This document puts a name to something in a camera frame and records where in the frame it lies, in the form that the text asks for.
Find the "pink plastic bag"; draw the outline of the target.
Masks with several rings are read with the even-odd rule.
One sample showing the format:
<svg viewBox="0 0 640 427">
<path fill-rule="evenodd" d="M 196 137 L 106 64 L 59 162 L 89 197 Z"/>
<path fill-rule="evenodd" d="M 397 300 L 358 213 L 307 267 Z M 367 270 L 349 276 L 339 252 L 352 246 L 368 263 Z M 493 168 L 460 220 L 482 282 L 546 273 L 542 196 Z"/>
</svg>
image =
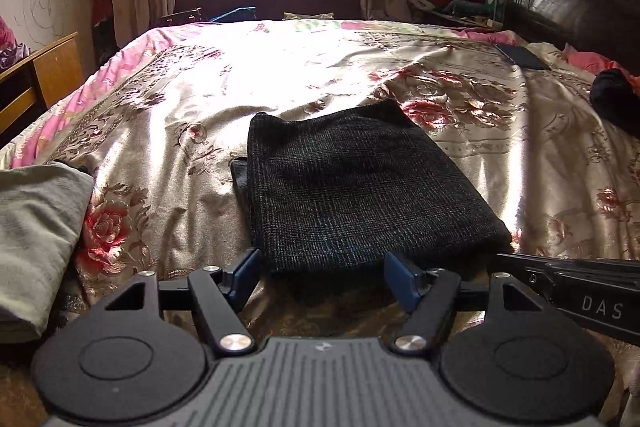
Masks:
<svg viewBox="0 0 640 427">
<path fill-rule="evenodd" d="M 29 54 L 29 47 L 16 40 L 13 30 L 0 17 L 0 72 L 10 69 Z"/>
</svg>

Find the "floral satin bedspread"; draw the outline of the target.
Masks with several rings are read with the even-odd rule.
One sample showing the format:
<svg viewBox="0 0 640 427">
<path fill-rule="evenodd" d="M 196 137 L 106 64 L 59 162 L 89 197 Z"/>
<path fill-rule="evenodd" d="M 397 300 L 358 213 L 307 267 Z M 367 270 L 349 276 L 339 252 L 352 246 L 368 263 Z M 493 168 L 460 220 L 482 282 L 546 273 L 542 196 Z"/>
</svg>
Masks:
<svg viewBox="0 0 640 427">
<path fill-rule="evenodd" d="M 389 22 L 146 32 L 1 153 L 50 426 L 634 426 L 639 85 Z"/>
</svg>

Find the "dark wooden headboard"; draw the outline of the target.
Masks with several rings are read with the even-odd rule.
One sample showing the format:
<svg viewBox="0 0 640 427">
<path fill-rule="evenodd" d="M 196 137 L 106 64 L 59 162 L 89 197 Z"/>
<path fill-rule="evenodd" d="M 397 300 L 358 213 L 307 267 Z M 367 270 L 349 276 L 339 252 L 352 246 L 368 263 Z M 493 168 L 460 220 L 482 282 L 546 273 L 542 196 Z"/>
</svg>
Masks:
<svg viewBox="0 0 640 427">
<path fill-rule="evenodd" d="M 639 74 L 640 0 L 506 0 L 503 27 L 528 42 L 596 52 Z"/>
</svg>

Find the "black garment on bed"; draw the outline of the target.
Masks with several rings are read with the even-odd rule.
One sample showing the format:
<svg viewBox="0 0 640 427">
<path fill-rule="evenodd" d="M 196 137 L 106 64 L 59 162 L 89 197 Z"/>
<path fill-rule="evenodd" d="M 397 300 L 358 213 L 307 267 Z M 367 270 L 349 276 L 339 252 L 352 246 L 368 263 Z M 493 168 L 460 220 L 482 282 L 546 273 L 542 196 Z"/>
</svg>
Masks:
<svg viewBox="0 0 640 427">
<path fill-rule="evenodd" d="M 640 100 L 620 69 L 599 72 L 591 85 L 589 98 L 601 118 L 639 138 Z"/>
</svg>

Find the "dark grey knit pants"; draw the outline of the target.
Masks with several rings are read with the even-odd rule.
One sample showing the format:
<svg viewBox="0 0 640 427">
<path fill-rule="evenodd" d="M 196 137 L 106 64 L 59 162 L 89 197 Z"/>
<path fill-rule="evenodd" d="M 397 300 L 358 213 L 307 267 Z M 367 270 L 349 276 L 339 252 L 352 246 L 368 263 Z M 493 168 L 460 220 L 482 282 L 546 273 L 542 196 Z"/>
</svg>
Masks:
<svg viewBox="0 0 640 427">
<path fill-rule="evenodd" d="M 379 265 L 472 273 L 512 237 L 456 163 L 393 101 L 301 121 L 250 121 L 250 239 L 282 274 Z"/>
</svg>

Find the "pink crumpled cloth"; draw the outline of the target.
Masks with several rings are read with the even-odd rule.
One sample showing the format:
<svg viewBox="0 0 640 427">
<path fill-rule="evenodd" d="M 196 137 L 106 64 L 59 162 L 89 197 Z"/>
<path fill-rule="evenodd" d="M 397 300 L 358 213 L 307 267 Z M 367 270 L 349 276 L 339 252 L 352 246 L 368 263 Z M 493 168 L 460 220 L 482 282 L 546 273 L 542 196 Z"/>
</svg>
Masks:
<svg viewBox="0 0 640 427">
<path fill-rule="evenodd" d="M 565 61 L 572 66 L 576 66 L 593 75 L 598 75 L 607 69 L 619 69 L 626 80 L 630 83 L 635 94 L 640 93 L 640 80 L 638 76 L 631 75 L 630 72 L 619 62 L 613 61 L 597 52 L 577 51 L 567 44 L 562 52 Z"/>
</svg>

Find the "grey folded cloth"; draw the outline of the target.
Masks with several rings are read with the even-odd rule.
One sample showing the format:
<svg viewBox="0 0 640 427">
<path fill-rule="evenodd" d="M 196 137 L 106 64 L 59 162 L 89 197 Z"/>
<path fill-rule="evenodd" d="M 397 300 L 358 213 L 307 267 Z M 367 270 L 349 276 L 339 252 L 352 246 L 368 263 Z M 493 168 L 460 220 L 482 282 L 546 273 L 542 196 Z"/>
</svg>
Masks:
<svg viewBox="0 0 640 427">
<path fill-rule="evenodd" d="M 94 179 L 52 162 L 1 173 L 1 341 L 46 330 L 78 242 Z"/>
</svg>

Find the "wooden desk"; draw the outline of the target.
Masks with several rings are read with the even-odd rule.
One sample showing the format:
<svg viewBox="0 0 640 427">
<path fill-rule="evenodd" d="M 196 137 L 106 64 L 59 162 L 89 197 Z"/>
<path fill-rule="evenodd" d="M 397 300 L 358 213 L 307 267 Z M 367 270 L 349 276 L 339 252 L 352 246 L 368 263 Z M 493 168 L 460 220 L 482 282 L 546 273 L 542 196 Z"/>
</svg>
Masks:
<svg viewBox="0 0 640 427">
<path fill-rule="evenodd" d="M 74 31 L 2 72 L 1 146 L 84 82 L 77 36 Z"/>
</svg>

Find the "blue object by bench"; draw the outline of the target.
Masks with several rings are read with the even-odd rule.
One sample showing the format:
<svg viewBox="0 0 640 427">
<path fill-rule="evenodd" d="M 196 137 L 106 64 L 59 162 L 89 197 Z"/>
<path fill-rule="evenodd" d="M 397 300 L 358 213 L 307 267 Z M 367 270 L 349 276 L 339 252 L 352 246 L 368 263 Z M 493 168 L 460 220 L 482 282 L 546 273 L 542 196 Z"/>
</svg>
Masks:
<svg viewBox="0 0 640 427">
<path fill-rule="evenodd" d="M 236 23 L 256 20 L 256 8 L 254 6 L 239 6 L 224 14 L 216 15 L 208 20 L 209 23 Z"/>
</svg>

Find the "black tablet on bed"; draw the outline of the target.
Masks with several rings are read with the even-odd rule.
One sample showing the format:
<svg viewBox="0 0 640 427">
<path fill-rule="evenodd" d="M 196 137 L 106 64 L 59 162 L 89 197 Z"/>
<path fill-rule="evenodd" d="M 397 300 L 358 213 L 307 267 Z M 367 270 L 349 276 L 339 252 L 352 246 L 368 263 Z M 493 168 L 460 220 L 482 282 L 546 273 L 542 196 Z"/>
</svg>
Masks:
<svg viewBox="0 0 640 427">
<path fill-rule="evenodd" d="M 529 52 L 528 49 L 521 46 L 512 46 L 512 44 L 495 43 L 494 47 L 505 57 L 510 63 L 521 67 L 522 69 L 531 70 L 549 70 L 550 67 L 541 59 Z"/>
</svg>

